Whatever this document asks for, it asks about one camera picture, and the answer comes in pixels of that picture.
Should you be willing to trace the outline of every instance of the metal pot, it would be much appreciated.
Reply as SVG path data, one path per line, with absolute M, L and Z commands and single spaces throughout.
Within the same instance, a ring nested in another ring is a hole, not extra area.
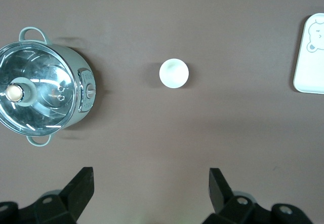
M 26 40 L 31 29 L 44 41 Z M 36 27 L 22 29 L 18 42 L 0 49 L 0 121 L 35 146 L 48 144 L 58 130 L 84 118 L 95 95 L 86 61 L 74 50 L 52 44 Z M 33 139 L 46 135 L 45 143 Z

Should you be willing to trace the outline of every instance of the white plate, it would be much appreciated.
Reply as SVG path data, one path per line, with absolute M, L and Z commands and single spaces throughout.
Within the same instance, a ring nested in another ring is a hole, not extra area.
M 324 94 L 324 14 L 305 23 L 294 86 L 300 92 Z

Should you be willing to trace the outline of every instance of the lid knob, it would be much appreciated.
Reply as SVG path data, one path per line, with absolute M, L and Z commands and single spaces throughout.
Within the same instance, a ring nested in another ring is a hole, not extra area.
M 16 84 L 10 84 L 6 88 L 6 97 L 11 102 L 19 102 L 24 98 L 24 90 L 21 86 Z

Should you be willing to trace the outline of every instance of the table surface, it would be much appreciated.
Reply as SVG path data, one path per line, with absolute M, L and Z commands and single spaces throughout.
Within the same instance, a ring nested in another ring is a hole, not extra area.
M 198 224 L 218 167 L 261 206 L 324 223 L 324 98 L 292 82 L 304 23 L 321 12 L 324 0 L 0 0 L 1 47 L 36 26 L 97 83 L 89 114 L 45 147 L 0 125 L 0 200 L 27 206 L 92 166 L 78 223 Z M 159 80 L 170 58 L 189 67 L 182 88 Z

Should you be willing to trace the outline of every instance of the glass lid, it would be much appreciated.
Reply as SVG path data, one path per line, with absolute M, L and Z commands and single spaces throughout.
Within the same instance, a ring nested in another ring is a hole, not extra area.
M 29 136 L 52 134 L 71 118 L 76 84 L 49 47 L 16 42 L 0 50 L 0 121 Z

